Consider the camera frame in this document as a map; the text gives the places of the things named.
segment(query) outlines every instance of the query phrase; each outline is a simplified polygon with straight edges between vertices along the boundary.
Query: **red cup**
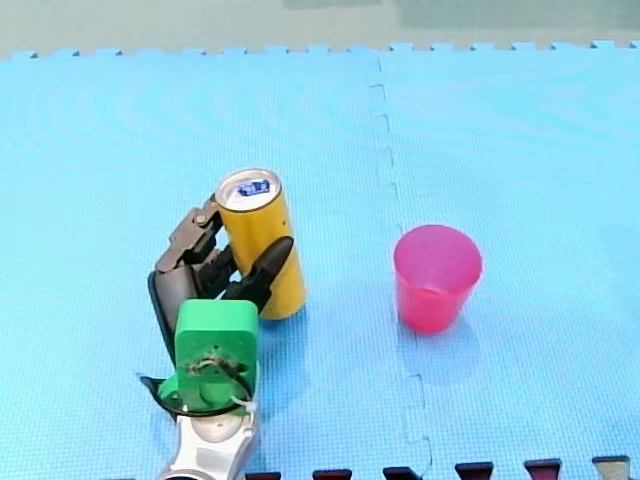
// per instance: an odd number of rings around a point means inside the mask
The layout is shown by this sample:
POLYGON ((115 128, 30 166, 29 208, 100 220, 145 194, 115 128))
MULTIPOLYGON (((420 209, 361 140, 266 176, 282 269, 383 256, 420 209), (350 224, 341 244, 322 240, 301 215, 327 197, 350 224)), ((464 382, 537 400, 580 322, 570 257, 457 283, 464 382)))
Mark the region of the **red cup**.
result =
POLYGON ((482 275, 482 256, 464 233, 444 225, 407 232, 393 252, 400 319, 436 334, 456 319, 482 275))

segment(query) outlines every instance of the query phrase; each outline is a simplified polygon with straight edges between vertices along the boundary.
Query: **robotic arm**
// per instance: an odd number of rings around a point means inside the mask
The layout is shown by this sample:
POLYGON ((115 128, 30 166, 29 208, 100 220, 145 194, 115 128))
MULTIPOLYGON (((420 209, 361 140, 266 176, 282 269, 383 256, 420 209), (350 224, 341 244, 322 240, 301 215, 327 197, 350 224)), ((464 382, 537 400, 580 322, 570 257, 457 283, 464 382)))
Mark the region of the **robotic arm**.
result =
POLYGON ((241 281, 213 198, 169 237, 148 287, 175 373, 141 377, 176 420, 178 451, 158 480, 239 480, 257 433, 258 315, 293 248, 276 239, 241 281))

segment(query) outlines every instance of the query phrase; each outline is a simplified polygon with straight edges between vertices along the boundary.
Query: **gray floor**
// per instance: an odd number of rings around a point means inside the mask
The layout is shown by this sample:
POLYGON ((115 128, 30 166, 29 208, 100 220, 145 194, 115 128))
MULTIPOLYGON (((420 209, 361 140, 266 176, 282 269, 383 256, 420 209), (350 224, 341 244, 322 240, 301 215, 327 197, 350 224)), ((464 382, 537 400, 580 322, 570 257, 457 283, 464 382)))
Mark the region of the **gray floor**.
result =
POLYGON ((544 47, 593 39, 640 39, 640 0, 0 0, 0 57, 59 48, 544 47))

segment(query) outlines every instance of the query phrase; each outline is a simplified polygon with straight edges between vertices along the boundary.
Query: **can lid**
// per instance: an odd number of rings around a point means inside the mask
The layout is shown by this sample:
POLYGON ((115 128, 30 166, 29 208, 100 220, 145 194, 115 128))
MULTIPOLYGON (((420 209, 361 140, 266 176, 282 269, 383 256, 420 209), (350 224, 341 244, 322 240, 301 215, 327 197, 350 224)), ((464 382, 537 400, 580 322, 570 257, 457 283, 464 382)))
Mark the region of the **can lid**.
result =
POLYGON ((265 169, 248 168, 225 177, 215 192, 215 200, 222 208, 248 212, 264 207, 280 193, 278 176, 265 169))

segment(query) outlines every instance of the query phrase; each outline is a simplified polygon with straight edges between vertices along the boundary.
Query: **blue foam mat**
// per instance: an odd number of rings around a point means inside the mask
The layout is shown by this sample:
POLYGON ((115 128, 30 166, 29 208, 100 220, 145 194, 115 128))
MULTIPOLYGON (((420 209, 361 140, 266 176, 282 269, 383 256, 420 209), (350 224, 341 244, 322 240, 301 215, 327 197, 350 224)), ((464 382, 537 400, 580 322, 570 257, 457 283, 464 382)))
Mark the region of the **blue foam mat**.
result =
POLYGON ((409 466, 495 478, 637 455, 638 49, 74 51, 0 63, 0 472, 152 478, 171 421, 145 279, 220 177, 283 178, 309 286, 262 329, 248 471, 409 466), (486 271, 457 325, 398 325, 389 255, 413 225, 468 232, 486 271))

